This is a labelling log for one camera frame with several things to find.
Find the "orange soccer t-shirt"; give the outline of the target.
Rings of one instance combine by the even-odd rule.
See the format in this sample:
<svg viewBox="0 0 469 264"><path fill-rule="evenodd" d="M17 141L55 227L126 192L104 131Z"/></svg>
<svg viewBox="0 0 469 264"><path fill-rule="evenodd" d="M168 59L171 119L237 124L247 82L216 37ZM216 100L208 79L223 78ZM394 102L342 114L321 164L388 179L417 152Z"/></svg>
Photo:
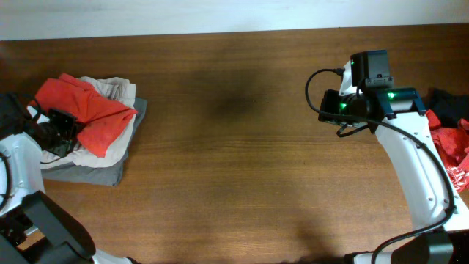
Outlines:
<svg viewBox="0 0 469 264"><path fill-rule="evenodd" d="M58 78L49 78L38 89L35 98L41 108L66 111L84 124L78 141L98 158L123 133L135 109L117 100L104 98L88 82L63 73Z"/></svg>

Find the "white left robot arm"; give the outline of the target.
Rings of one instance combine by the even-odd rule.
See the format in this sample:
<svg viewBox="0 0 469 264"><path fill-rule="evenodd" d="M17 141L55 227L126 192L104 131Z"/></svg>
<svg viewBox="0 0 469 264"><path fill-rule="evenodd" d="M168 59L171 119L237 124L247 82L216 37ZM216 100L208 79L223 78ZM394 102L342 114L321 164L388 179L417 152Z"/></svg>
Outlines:
<svg viewBox="0 0 469 264"><path fill-rule="evenodd" d="M18 95L1 95L1 262L132 264L96 248L84 226L45 193L44 151L69 154L83 125L58 109L29 112Z"/></svg>

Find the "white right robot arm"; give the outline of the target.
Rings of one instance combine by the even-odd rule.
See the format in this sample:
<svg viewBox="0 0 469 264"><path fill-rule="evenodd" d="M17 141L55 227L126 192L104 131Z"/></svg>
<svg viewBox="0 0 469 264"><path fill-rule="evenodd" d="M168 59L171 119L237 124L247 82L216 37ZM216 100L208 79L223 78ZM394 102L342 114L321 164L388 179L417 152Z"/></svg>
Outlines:
<svg viewBox="0 0 469 264"><path fill-rule="evenodd" d="M458 197L432 141L424 103L412 87L396 88L385 50L350 56L338 90L325 92L318 120L338 136L368 130L385 149L410 210L412 231L345 263L467 263L468 207Z"/></svg>

